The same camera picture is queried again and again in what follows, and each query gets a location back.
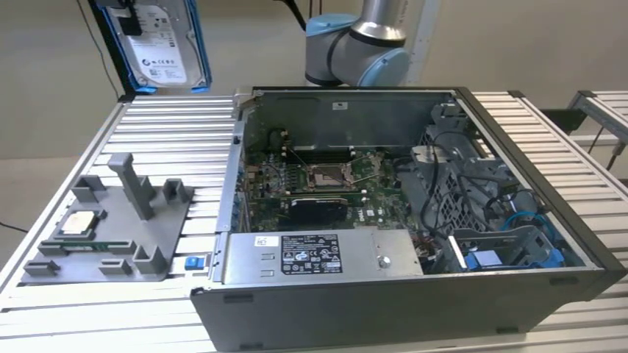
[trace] white label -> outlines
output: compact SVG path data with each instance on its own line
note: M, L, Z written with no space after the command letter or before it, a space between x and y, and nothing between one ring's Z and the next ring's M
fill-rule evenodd
M279 237L255 237L255 246L279 246Z
M143 34L139 37L130 36L129 42L137 53L142 73L163 85L186 83L189 76L169 14L157 5L137 5L137 12Z
M346 101L335 101L333 103L333 110L347 110L350 109L350 104Z

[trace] white wall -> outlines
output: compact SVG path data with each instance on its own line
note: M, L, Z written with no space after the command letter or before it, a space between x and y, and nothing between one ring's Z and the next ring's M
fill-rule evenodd
M198 1L213 93L302 84L305 38L289 8ZM361 4L326 0L326 12L358 13ZM545 107L579 89L628 89L627 10L626 0L445 0L421 83L521 89ZM74 0L3 2L0 73L0 158L81 154L114 93Z
M539 107L628 90L627 13L626 0L443 0L421 83L521 90Z

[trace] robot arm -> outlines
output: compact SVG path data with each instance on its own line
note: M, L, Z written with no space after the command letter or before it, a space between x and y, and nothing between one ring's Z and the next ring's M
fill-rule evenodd
M397 25L403 0L365 0L359 18L325 14L307 24L307 81L321 86L397 86L410 65Z

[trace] screw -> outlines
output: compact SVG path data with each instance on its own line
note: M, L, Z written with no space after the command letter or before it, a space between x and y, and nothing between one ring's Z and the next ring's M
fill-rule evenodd
M389 256L378 256L378 264L381 268L389 268L391 267L391 259Z

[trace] aluminum slatted table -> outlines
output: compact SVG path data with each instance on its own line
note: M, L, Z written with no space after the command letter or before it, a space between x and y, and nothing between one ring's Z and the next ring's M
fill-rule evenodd
M628 190L526 98L475 93L529 158L628 266ZM187 295L207 273L185 258L214 249L214 228L233 131L233 97L139 97L119 104L0 273L0 352L107 350L213 352ZM21 285L23 264L54 229L78 174L119 181L110 154L135 154L154 185L170 177L195 186L194 205L163 282ZM607 352L628 347L628 278L591 302L562 307L527 335L503 335L329 352Z
M628 143L628 91L582 90L570 108L581 109L625 142Z

